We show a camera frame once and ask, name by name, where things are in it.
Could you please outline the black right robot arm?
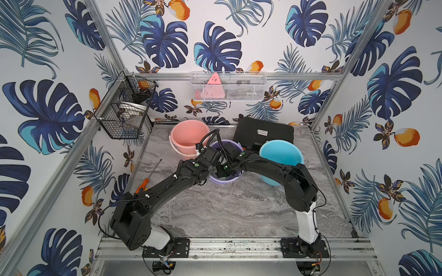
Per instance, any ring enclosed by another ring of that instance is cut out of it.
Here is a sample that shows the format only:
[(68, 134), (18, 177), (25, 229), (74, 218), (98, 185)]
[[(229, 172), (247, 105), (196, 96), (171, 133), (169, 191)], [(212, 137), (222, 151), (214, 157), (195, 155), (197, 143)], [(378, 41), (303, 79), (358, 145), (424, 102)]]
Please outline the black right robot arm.
[(253, 151), (235, 149), (229, 152), (224, 162), (216, 165), (214, 173), (221, 178), (238, 171), (256, 173), (282, 185), (289, 206), (297, 213), (298, 238), (307, 244), (317, 241), (319, 231), (314, 208), (317, 207), (318, 187), (305, 165), (280, 164)]

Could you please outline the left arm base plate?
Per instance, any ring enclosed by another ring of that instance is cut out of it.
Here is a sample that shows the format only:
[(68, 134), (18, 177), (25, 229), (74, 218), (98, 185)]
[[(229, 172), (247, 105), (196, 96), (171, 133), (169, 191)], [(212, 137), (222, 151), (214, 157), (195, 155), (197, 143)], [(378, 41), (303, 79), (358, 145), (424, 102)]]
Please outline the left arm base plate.
[(142, 256), (144, 258), (187, 258), (189, 257), (190, 239), (172, 238), (161, 250), (154, 247), (144, 247)]

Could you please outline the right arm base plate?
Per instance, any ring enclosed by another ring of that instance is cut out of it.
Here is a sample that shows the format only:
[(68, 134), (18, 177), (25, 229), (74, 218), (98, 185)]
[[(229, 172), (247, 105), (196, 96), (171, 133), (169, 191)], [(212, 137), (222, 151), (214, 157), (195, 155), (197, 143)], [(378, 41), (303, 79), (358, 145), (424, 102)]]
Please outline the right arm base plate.
[(280, 240), (280, 250), (284, 259), (321, 259), (330, 257), (328, 246), (320, 236), (317, 237), (316, 241), (314, 241), (312, 244), (309, 244), (299, 237), (282, 238)]

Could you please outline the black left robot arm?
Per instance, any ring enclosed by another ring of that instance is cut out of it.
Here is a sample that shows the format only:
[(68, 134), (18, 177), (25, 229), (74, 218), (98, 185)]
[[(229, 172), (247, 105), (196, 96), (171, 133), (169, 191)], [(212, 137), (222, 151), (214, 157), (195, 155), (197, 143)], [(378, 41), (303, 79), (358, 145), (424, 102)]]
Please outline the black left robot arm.
[(139, 247), (163, 250), (172, 236), (162, 228), (153, 227), (151, 217), (185, 189), (206, 181), (221, 156), (221, 152), (207, 147), (196, 159), (180, 161), (176, 171), (155, 186), (137, 194), (123, 194), (113, 213), (111, 229), (131, 251)]

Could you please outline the pink plastic bucket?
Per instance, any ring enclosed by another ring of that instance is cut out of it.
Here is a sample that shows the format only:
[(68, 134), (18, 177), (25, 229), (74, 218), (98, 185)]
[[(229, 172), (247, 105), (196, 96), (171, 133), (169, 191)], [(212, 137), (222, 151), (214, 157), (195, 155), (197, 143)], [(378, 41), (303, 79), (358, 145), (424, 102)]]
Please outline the pink plastic bucket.
[(198, 120), (187, 120), (177, 124), (169, 135), (172, 149), (185, 160), (197, 157), (197, 144), (200, 143), (210, 129)]

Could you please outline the purple plastic bucket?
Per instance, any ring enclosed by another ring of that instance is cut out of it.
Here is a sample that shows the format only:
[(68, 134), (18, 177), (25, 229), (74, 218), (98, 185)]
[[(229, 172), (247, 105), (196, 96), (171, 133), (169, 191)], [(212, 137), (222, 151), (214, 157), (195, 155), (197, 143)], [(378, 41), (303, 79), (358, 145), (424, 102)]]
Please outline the purple plastic bucket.
[[(240, 151), (243, 150), (243, 147), (239, 143), (229, 140), (229, 139), (223, 139), (222, 144), (224, 147), (226, 145), (231, 145), (231, 146), (235, 147), (236, 150), (240, 150)], [(242, 176), (242, 174), (243, 174), (242, 170), (237, 170), (233, 175), (229, 175), (229, 176), (225, 176), (225, 177), (218, 177), (216, 174), (211, 174), (209, 177), (209, 180), (215, 184), (223, 185), (223, 184), (228, 184), (228, 183), (236, 181), (237, 179), (239, 179)]]

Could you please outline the turquoise plastic bucket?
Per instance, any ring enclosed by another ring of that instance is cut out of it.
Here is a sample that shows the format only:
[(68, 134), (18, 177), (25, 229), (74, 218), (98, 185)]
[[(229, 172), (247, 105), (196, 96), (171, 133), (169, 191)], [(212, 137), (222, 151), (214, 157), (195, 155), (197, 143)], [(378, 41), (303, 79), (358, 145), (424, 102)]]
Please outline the turquoise plastic bucket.
[(284, 165), (296, 166), (298, 163), (305, 164), (303, 154), (299, 148), (285, 140), (267, 141), (261, 146), (259, 155)]

